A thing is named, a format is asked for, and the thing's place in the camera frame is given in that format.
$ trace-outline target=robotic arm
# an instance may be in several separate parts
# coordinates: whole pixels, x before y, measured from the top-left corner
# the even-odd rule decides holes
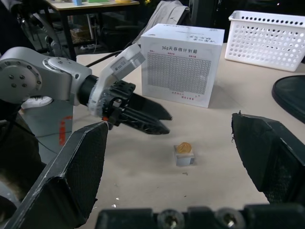
[[[120,53],[100,76],[79,63],[15,47],[0,58],[0,119],[7,119],[30,96],[43,95],[86,105],[93,116],[118,126],[124,123],[148,134],[168,134],[160,120],[171,120],[158,103],[134,94],[135,85],[122,81],[144,62],[138,45]]]

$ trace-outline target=red marking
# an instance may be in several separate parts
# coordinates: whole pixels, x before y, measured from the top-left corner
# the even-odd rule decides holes
[[[61,120],[61,124],[59,127],[59,145],[63,146],[66,143],[66,122],[65,120],[72,120],[73,116],[64,117]]]

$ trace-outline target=gold coin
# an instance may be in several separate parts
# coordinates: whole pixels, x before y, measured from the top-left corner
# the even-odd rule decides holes
[[[187,142],[182,142],[177,147],[177,152],[179,154],[187,154],[187,153],[190,153],[191,150],[192,150],[192,146],[191,146],[191,144],[189,144]]]

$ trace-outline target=desk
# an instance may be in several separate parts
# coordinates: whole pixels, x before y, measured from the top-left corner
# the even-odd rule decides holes
[[[108,134],[104,171],[92,214],[81,229],[93,229],[98,212],[105,208],[165,208],[186,210],[188,206],[242,208],[249,203],[267,203],[256,190],[232,143],[231,115],[265,116],[281,121],[305,143],[305,125],[283,110],[272,98],[276,80],[304,74],[305,65],[290,73],[226,61],[225,45],[208,109],[154,99],[173,116],[164,121],[168,135],[145,135],[121,125]],[[81,55],[77,61],[88,64],[105,54]],[[110,60],[92,67],[93,74]],[[125,79],[136,84],[141,94],[141,68]],[[87,108],[74,108],[73,128],[98,122]],[[177,167],[173,145],[183,141],[193,145],[195,165]]]
[[[53,0],[45,0],[49,6],[56,11],[60,17],[63,25],[63,30],[67,39],[67,45],[70,53],[70,59],[76,60],[76,53],[72,37],[70,34],[70,27],[68,24],[67,16],[97,13],[99,15],[100,26],[102,26],[102,15],[103,12],[114,12],[114,11],[133,11],[133,22],[137,23],[137,9],[139,6],[138,1],[131,1],[130,3],[116,3],[115,0],[109,0],[109,2],[101,3],[88,3],[83,2],[81,6],[75,6],[70,2],[55,2]]]

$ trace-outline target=perforated basket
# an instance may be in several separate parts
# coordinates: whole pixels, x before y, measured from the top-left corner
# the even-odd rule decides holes
[[[294,72],[305,55],[305,17],[234,11],[225,59]]]

